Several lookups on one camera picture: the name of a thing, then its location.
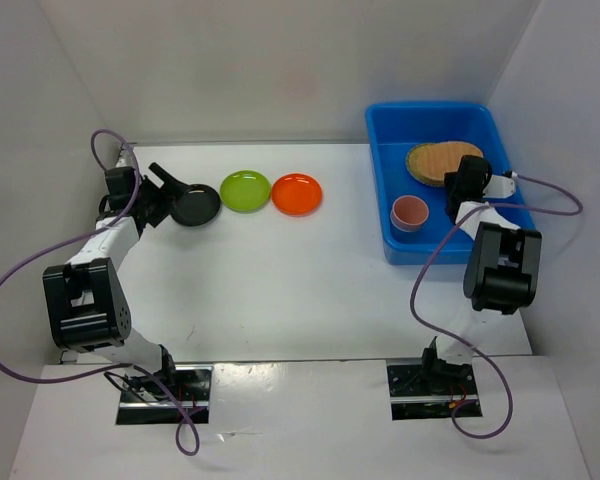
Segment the black plastic plate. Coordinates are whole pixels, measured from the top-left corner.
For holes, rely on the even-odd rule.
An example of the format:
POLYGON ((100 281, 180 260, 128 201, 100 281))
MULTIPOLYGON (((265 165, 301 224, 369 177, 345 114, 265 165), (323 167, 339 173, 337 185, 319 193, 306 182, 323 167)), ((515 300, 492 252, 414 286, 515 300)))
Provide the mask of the black plastic plate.
POLYGON ((174 197, 170 215, 182 226, 198 227, 214 220, 220 208, 221 199, 214 188, 193 184, 174 197))

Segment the brown woven bamboo tray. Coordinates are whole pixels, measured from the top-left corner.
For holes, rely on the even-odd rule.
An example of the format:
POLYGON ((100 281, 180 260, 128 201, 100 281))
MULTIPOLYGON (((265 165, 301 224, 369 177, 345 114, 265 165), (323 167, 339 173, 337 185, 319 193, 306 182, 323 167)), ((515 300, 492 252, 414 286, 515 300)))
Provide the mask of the brown woven bamboo tray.
POLYGON ((424 176, 433 183, 431 187, 444 186, 444 174, 455 172, 464 155, 483 157, 484 153, 477 146, 464 141, 445 141, 430 143, 422 149, 418 158, 418 166, 424 176))

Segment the green-rimmed bamboo tray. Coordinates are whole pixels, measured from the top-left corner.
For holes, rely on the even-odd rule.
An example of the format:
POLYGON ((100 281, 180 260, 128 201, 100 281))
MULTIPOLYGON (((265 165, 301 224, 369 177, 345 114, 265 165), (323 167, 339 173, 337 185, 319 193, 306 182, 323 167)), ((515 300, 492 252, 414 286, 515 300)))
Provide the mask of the green-rimmed bamboo tray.
POLYGON ((421 153, 423 148, 428 146, 430 146, 430 143, 423 143, 414 146, 408 152, 405 164, 407 171, 416 181, 427 186, 433 186, 433 183, 424 176, 424 174, 420 171, 420 168, 418 166, 419 154, 421 153))

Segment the pink plastic cup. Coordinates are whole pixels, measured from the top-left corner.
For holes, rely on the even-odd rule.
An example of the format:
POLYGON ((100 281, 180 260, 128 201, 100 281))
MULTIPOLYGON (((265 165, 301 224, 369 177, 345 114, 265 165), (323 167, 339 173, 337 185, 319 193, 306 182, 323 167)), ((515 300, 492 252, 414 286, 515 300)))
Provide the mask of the pink plastic cup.
POLYGON ((417 196, 400 196, 392 204, 390 220, 400 231, 416 232, 424 226, 428 218, 428 205, 417 196))

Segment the blue-grey plastic cup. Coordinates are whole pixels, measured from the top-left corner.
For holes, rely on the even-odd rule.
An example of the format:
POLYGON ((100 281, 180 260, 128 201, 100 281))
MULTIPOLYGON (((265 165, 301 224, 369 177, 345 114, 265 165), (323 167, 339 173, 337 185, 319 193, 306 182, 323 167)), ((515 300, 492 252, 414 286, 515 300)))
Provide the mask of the blue-grey plastic cup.
POLYGON ((415 233, 422 229, 428 220, 427 212, 390 212, 390 220, 392 225, 401 232, 415 233))

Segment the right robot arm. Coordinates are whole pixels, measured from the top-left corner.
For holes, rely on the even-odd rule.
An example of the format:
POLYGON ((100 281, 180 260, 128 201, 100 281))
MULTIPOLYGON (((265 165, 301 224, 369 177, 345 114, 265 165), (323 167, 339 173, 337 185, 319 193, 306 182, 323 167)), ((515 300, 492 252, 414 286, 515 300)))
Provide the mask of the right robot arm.
POLYGON ((430 393, 469 375, 474 346, 504 317, 529 306, 536 294, 542 236, 506 220, 486 199, 515 192, 509 177, 494 176, 490 163, 462 157, 458 170, 444 175, 445 212, 473 241, 463 279, 466 301, 456 313, 452 332, 437 335, 422 355, 418 380, 430 393))

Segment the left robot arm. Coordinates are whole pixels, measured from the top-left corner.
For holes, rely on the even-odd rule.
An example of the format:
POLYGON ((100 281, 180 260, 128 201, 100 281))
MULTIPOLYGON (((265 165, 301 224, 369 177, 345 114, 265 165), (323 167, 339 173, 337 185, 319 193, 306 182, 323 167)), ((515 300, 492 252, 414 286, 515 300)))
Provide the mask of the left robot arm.
POLYGON ((108 194, 96 220, 100 232, 67 263, 47 268, 42 280, 58 347, 126 364, 131 389, 144 389, 143 399, 164 400, 179 392, 180 377, 166 347, 132 328, 131 308, 117 275, 144 228, 157 227, 189 189, 157 164, 150 170, 163 181, 161 186, 146 177, 136 183, 130 166, 105 173, 108 194))

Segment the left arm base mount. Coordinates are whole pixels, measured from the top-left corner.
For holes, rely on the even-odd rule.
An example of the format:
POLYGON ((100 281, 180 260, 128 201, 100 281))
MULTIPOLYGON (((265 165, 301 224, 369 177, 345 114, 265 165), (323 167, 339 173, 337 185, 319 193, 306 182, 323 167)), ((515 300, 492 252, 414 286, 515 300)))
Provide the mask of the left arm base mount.
MULTIPOLYGON (((170 378, 161 378, 196 425, 209 422, 212 372, 210 364, 177 364, 170 378)), ((183 419, 170 397, 147 377, 103 376, 120 393, 117 425, 176 425, 183 419)))

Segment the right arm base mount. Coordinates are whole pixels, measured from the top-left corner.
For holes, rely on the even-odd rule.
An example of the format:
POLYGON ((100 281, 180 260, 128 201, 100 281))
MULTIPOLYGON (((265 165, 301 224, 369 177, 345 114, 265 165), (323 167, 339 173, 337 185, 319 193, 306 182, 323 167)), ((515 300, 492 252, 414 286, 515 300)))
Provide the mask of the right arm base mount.
POLYGON ((427 382, 414 359, 387 361, 386 373, 393 421, 447 419, 459 406, 458 418, 482 416, 473 370, 462 379, 427 382))

